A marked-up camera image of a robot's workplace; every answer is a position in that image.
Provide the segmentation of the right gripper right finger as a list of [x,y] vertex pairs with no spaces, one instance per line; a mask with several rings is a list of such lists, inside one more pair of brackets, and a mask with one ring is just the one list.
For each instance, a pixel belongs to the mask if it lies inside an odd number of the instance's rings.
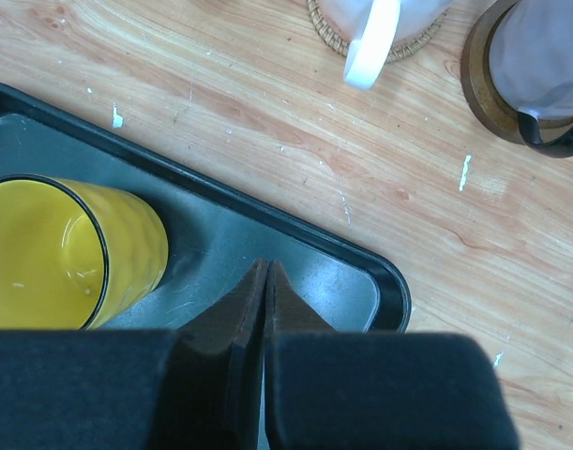
[[490,359],[451,333],[339,332],[266,281],[265,433],[273,449],[517,449]]

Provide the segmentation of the yellow cup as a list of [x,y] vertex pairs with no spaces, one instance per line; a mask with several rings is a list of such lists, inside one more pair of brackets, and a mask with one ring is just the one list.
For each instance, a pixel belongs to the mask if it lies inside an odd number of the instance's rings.
[[0,178],[0,329],[96,328],[159,285],[164,225],[124,190]]

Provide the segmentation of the pink cup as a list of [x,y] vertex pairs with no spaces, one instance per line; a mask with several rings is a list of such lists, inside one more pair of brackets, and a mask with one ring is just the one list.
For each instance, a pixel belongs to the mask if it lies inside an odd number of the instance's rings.
[[319,10],[348,43],[343,80],[371,88],[390,51],[419,38],[450,6],[444,0],[320,1]]

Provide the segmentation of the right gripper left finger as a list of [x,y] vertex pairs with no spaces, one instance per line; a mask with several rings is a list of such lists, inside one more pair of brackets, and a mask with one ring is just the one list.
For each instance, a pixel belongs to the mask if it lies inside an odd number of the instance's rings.
[[0,449],[253,449],[267,264],[172,329],[0,331]]

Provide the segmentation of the woven rattan coaster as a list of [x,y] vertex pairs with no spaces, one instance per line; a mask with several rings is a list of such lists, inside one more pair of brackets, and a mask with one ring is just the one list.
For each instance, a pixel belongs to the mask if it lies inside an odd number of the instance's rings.
[[[349,49],[349,41],[343,39],[336,29],[325,19],[320,6],[315,0],[308,0],[310,20],[324,43],[336,53],[346,56]],[[394,63],[412,56],[427,45],[437,31],[441,28],[446,17],[445,9],[427,28],[415,37],[409,37],[397,41],[389,51],[387,63]]]

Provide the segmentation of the dark wooden coaster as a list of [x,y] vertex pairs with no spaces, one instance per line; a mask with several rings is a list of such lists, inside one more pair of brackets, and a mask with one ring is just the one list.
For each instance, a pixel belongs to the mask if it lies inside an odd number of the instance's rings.
[[470,109],[482,125],[506,141],[526,145],[519,132],[517,113],[496,91],[489,66],[494,32],[517,2],[496,1],[477,20],[465,40],[460,79]]

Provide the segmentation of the purple cup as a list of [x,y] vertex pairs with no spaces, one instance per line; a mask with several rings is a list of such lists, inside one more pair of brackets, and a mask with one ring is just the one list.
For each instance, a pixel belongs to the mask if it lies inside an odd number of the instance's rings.
[[494,32],[489,66],[523,142],[573,157],[573,0],[517,2]]

